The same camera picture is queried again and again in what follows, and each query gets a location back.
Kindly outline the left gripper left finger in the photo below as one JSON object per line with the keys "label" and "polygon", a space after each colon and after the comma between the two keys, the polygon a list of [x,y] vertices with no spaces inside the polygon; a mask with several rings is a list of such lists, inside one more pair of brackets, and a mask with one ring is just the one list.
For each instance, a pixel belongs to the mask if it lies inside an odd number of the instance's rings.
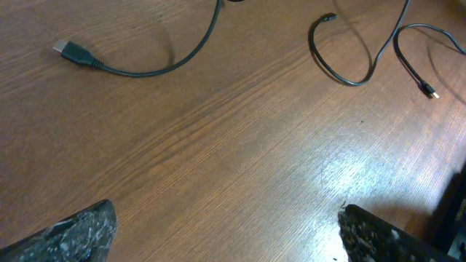
{"label": "left gripper left finger", "polygon": [[117,233],[113,203],[100,200],[1,249],[2,261],[106,262]]}

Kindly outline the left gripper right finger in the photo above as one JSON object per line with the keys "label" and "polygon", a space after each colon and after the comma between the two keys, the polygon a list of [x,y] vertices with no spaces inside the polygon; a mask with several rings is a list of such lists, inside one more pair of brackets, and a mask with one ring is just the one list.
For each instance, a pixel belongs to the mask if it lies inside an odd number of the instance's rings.
{"label": "left gripper right finger", "polygon": [[351,262],[448,262],[456,259],[357,205],[338,214],[339,236]]}

